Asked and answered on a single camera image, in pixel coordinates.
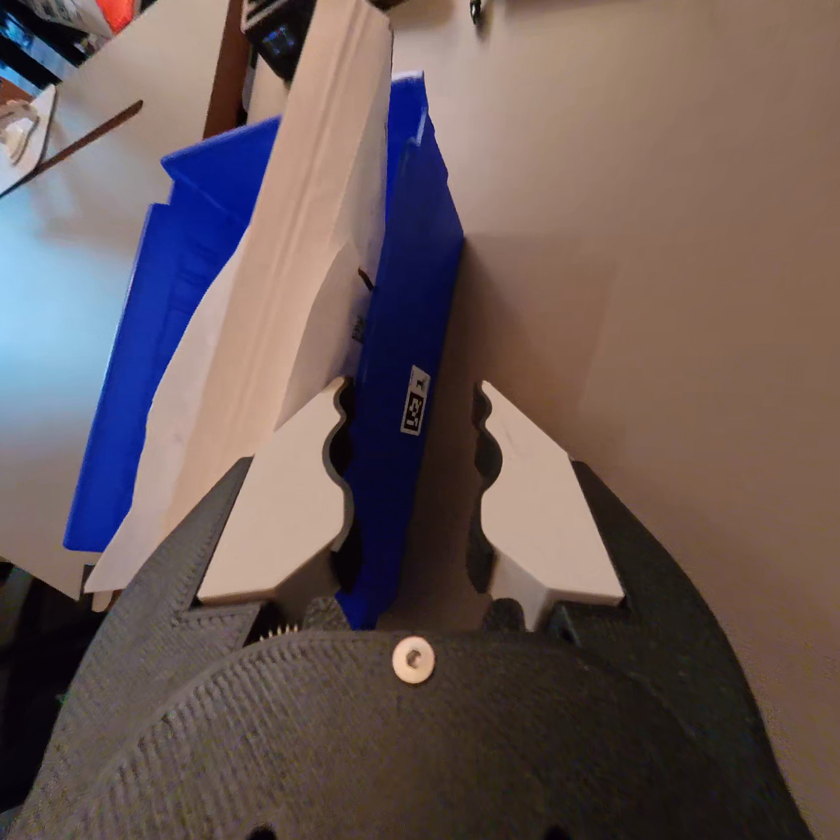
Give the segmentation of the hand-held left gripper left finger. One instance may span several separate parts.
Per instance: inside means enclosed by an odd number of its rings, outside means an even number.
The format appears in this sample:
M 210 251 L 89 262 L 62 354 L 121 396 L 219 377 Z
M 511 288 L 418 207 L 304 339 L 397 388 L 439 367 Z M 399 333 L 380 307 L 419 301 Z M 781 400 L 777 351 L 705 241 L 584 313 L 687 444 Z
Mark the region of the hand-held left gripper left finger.
M 352 490 L 331 446 L 348 421 L 340 376 L 252 458 L 197 590 L 202 604 L 309 604 L 336 595 L 332 556 L 350 536 Z

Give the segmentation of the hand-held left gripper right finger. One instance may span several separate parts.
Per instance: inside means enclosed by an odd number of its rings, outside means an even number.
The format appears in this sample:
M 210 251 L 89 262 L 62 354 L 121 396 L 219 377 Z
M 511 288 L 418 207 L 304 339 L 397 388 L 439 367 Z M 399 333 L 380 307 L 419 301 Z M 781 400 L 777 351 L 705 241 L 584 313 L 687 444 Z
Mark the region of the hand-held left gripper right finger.
M 474 388 L 479 491 L 469 520 L 470 583 L 518 606 L 526 630 L 561 602 L 617 607 L 625 591 L 571 458 L 494 385 Z

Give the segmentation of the black electronic device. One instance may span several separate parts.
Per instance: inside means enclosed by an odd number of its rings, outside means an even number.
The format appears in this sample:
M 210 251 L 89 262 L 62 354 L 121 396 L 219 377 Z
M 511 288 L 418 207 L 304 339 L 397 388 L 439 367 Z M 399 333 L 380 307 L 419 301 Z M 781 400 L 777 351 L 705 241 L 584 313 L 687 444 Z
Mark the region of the black electronic device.
M 291 83 L 315 1 L 244 1 L 240 28 L 272 72 Z

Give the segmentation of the white cardboard box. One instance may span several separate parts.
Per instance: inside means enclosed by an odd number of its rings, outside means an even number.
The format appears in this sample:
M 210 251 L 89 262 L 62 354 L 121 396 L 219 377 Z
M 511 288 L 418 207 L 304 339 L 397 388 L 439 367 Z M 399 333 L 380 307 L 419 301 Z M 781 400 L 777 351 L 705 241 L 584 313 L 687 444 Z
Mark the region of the white cardboard box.
M 38 18 L 87 35 L 110 39 L 114 30 L 96 1 L 21 1 Z

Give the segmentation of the blue plastic bin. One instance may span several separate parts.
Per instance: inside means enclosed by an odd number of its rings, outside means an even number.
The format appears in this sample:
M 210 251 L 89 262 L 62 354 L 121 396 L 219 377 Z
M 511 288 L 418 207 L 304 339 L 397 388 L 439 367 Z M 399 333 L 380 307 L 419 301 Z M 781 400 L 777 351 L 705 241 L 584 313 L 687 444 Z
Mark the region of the blue plastic bin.
M 271 117 L 161 158 L 170 197 L 144 219 L 65 549 L 101 553 L 126 519 L 154 391 L 245 232 L 279 125 Z M 420 70 L 392 79 L 386 160 L 384 244 L 354 376 L 352 458 L 340 469 L 358 504 L 359 557 L 339 602 L 363 629 L 396 598 L 464 244 Z

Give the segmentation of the orange object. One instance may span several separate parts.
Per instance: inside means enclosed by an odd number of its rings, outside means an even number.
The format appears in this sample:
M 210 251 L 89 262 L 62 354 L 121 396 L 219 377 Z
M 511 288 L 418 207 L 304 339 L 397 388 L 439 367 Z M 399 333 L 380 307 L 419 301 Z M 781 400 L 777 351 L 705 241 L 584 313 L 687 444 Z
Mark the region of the orange object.
M 110 35 L 120 34 L 143 11 L 144 1 L 96 1 Z

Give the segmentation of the white board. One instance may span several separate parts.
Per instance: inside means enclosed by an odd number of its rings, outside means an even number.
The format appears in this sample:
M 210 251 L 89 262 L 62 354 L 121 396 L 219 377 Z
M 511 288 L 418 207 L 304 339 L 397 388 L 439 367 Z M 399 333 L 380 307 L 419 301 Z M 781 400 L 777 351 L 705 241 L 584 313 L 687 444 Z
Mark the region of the white board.
M 57 87 L 48 85 L 34 100 L 1 106 L 1 196 L 12 191 L 42 161 L 56 107 Z

